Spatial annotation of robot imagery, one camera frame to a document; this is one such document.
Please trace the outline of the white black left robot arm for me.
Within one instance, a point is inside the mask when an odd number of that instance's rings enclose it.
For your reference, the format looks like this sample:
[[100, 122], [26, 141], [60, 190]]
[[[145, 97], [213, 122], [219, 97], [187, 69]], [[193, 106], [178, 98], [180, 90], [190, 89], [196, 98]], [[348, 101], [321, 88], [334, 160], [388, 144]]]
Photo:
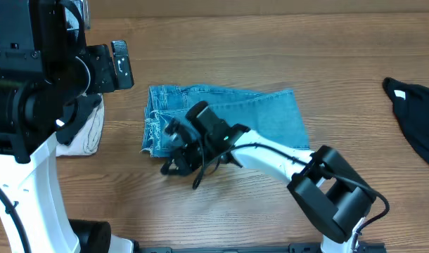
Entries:
[[106, 221], [69, 219], [56, 134], [130, 89], [125, 41], [90, 46], [86, 1], [0, 0], [0, 218], [12, 252], [134, 252]]

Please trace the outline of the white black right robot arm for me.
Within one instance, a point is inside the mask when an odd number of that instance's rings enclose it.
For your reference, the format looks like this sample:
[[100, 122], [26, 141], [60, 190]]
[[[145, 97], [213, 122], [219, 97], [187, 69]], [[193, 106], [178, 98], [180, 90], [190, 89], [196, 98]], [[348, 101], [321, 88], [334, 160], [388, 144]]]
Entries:
[[289, 148], [251, 128], [230, 125], [201, 101], [187, 113], [188, 124], [172, 118], [164, 132], [180, 141], [162, 166], [164, 175], [198, 171], [197, 188], [211, 164], [258, 169], [286, 185], [311, 224], [323, 235], [322, 252], [361, 252], [359, 235], [376, 201], [367, 182], [335, 149]]

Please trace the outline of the blue denim jeans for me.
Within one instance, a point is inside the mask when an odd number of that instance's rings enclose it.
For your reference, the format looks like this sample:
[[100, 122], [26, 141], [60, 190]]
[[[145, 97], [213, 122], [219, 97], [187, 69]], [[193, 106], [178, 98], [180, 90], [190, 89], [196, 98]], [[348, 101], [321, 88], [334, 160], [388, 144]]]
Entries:
[[167, 157], [176, 143], [164, 133], [165, 127], [171, 119], [190, 126], [185, 115], [202, 100], [231, 126], [242, 124], [281, 145], [309, 149], [309, 137], [292, 90], [261, 93], [199, 84], [149, 88], [142, 150], [151, 157]]

